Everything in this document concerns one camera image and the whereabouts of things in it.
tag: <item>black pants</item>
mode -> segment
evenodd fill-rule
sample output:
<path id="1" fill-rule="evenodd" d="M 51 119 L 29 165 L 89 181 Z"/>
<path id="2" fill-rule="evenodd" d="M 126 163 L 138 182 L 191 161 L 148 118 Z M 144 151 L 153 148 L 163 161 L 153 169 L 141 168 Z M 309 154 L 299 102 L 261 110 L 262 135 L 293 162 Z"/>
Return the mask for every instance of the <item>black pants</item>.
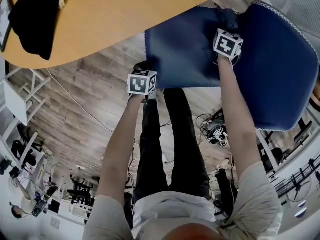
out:
<path id="1" fill-rule="evenodd" d="M 175 191 L 210 199 L 209 177 L 200 152 L 192 113 L 184 91 L 164 90 L 165 103 L 174 135 L 174 168 L 172 183 L 167 184 L 160 146 L 160 120 L 155 100 L 143 109 L 140 138 L 140 163 L 137 172 L 134 202 L 162 191 Z"/>
<path id="2" fill-rule="evenodd" d="M 236 202 L 238 191 L 232 182 L 230 189 L 230 181 L 227 178 L 226 170 L 220 169 L 219 173 L 216 174 L 215 177 L 218 181 L 221 191 L 222 208 L 224 212 L 230 217 L 234 210 L 234 202 Z"/>

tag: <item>floor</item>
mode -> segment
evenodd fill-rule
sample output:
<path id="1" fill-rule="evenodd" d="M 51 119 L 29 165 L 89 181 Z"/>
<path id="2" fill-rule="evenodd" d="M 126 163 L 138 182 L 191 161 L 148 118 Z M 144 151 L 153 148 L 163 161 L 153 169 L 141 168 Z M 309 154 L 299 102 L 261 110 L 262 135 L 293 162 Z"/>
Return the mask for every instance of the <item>floor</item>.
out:
<path id="1" fill-rule="evenodd" d="M 252 0 L 210 0 L 204 6 L 214 6 L 215 3 L 225 8 L 244 12 Z M 52 75 L 71 93 L 71 95 L 105 127 L 113 131 L 117 126 L 127 104 L 127 76 L 135 64 L 144 61 L 144 34 L 138 33 L 112 47 L 92 54 L 86 58 L 62 66 L 50 68 Z M 41 73 L 48 76 L 47 70 Z M 21 86 L 25 80 L 31 80 L 29 71 L 20 71 L 12 78 L 13 84 Z M 214 113 L 222 107 L 220 88 L 185 89 L 194 119 L 202 114 Z M 45 145 L 53 153 L 50 164 L 58 164 L 55 173 L 69 174 L 69 169 L 77 169 L 77 165 L 86 168 L 102 163 L 104 152 L 111 133 L 101 127 L 87 115 L 68 94 L 52 80 L 39 95 L 47 102 L 37 112 L 30 123 L 33 131 L 45 141 Z M 159 92 L 160 123 L 170 121 L 163 95 Z M 142 131 L 142 106 L 138 116 L 134 145 L 134 163 L 130 168 L 134 178 L 139 164 L 139 140 Z M 229 146 L 220 147 L 209 144 L 195 127 L 199 147 L 205 160 L 207 172 L 216 169 L 219 161 L 231 156 Z M 161 146 L 168 162 L 174 160 L 173 132 L 170 125 L 161 128 Z M 165 170 L 170 181 L 173 163 L 166 165 Z M 101 166 L 88 170 L 73 171 L 86 179 L 100 174 Z M 212 188 L 217 183 L 213 179 Z"/>

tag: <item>wooden table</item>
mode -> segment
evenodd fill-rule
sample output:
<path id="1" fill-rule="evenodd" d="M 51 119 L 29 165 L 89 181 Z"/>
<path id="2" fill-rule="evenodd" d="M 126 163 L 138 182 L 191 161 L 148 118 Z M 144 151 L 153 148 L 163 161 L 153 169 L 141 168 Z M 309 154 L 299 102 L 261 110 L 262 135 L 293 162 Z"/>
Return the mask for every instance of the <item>wooden table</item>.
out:
<path id="1" fill-rule="evenodd" d="M 58 16 L 49 61 L 27 53 L 13 30 L 2 56 L 22 68 L 59 66 L 101 51 L 205 1 L 66 0 Z"/>

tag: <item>hair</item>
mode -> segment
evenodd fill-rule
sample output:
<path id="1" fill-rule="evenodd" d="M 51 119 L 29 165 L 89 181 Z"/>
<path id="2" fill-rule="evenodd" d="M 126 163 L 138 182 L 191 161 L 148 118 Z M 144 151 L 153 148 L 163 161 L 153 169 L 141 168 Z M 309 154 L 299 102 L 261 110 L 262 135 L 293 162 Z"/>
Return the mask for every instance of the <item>hair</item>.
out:
<path id="1" fill-rule="evenodd" d="M 21 214 L 17 214 L 16 211 L 15 211 L 15 205 L 13 205 L 11 202 L 10 202 L 10 205 L 12 206 L 11 208 L 11 212 L 12 212 L 12 215 L 16 218 L 16 219 L 22 219 L 22 215 Z"/>

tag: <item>blue cloth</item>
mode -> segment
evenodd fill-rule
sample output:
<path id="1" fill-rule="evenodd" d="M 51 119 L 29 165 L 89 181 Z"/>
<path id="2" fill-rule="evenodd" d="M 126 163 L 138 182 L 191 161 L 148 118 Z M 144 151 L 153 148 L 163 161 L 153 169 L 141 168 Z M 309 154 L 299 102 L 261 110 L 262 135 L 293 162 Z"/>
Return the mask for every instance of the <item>blue cloth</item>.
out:
<path id="1" fill-rule="evenodd" d="M 258 4 L 228 21 L 213 8 L 195 7 L 145 32 L 146 55 L 154 60 L 157 88 L 220 86 L 213 40 L 218 28 L 244 39 L 234 66 L 255 126 L 291 130 L 316 84 L 319 63 L 310 44 L 285 19 Z"/>

